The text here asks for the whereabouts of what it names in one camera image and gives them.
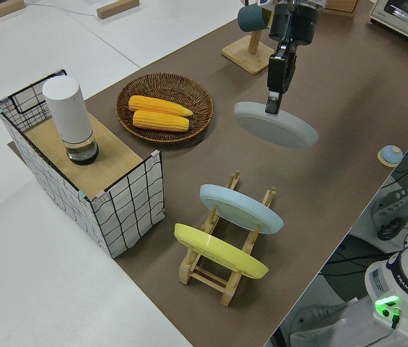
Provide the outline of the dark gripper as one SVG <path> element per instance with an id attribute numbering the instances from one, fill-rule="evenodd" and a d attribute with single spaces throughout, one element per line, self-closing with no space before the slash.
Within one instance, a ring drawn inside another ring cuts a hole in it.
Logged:
<path id="1" fill-rule="evenodd" d="M 277 1 L 272 12 L 269 37 L 280 44 L 309 45 L 320 12 L 321 1 Z M 269 57 L 267 113 L 279 113 L 282 94 L 288 91 L 295 73 L 296 50 L 296 46 L 289 47 L 284 54 L 285 60 L 275 54 Z"/>

